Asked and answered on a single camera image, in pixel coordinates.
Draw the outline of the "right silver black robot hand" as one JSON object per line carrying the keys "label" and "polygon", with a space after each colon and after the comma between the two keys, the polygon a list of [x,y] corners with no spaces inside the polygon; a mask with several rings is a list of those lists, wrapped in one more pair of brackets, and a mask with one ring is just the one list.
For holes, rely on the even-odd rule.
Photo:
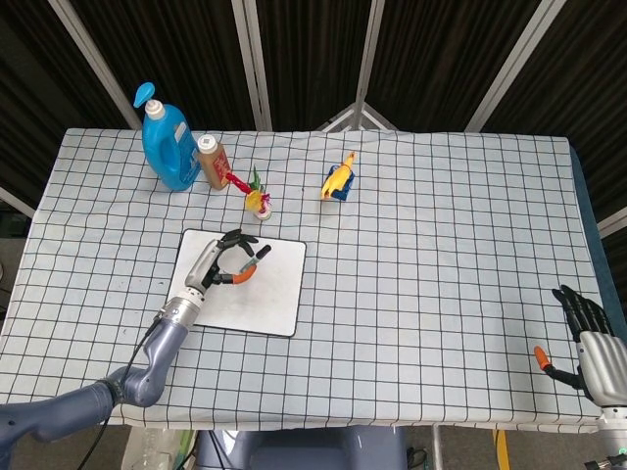
{"label": "right silver black robot hand", "polygon": [[553,380],[575,390],[600,408],[626,405],[626,345],[610,326],[604,309],[566,285],[553,289],[562,306],[579,365],[575,373],[559,370],[537,346],[540,369]]}

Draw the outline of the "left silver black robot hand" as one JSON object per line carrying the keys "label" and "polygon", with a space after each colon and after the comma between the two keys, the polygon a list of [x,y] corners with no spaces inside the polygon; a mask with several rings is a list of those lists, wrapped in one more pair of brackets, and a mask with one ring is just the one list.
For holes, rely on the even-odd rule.
{"label": "left silver black robot hand", "polygon": [[256,237],[243,234],[241,229],[229,231],[219,239],[212,240],[187,274],[185,291],[196,296],[204,296],[213,285],[238,285],[247,282],[256,271],[254,265],[244,267],[241,273],[229,273],[221,270],[219,259],[233,248],[242,249],[252,258],[255,255],[253,245],[258,242]]}

